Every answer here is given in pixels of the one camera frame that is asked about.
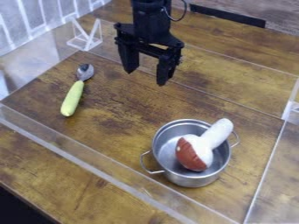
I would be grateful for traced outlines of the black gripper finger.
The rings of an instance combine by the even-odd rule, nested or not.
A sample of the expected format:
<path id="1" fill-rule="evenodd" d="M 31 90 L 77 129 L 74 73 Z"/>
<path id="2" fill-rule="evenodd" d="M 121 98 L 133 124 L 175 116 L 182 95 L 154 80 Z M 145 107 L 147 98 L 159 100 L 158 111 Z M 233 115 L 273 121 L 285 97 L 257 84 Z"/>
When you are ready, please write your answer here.
<path id="1" fill-rule="evenodd" d="M 134 45 L 119 44 L 118 52 L 123 68 L 131 74 L 139 67 L 139 51 Z"/>
<path id="2" fill-rule="evenodd" d="M 179 63 L 181 60 L 175 56 L 169 57 L 163 55 L 161 57 L 157 66 L 157 84 L 159 86 L 163 86 L 166 82 L 174 77 L 174 71 Z"/>

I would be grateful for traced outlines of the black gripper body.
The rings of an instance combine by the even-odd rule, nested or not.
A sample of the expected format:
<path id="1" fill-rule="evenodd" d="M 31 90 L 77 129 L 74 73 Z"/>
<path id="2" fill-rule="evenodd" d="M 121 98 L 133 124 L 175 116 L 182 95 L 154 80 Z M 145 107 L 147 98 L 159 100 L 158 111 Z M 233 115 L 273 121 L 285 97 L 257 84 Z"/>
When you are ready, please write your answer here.
<path id="1" fill-rule="evenodd" d="M 167 31 L 163 33 L 147 32 L 147 28 L 142 28 L 142 33 L 137 32 L 133 24 L 115 23 L 117 29 L 117 45 L 133 45 L 139 53 L 145 53 L 151 57 L 161 58 L 163 55 L 175 56 L 182 59 L 182 49 L 185 43 Z"/>

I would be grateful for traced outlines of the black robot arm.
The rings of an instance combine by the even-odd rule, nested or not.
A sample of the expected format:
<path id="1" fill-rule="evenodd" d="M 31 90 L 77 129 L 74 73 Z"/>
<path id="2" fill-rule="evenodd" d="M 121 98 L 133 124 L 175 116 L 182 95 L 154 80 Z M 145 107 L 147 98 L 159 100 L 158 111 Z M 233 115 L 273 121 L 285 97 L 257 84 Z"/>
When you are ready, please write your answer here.
<path id="1" fill-rule="evenodd" d="M 139 53 L 159 59 L 157 84 L 174 77 L 182 60 L 185 43 L 171 34 L 173 0 L 131 0 L 134 23 L 115 23 L 118 52 L 123 68 L 131 74 L 139 68 Z"/>

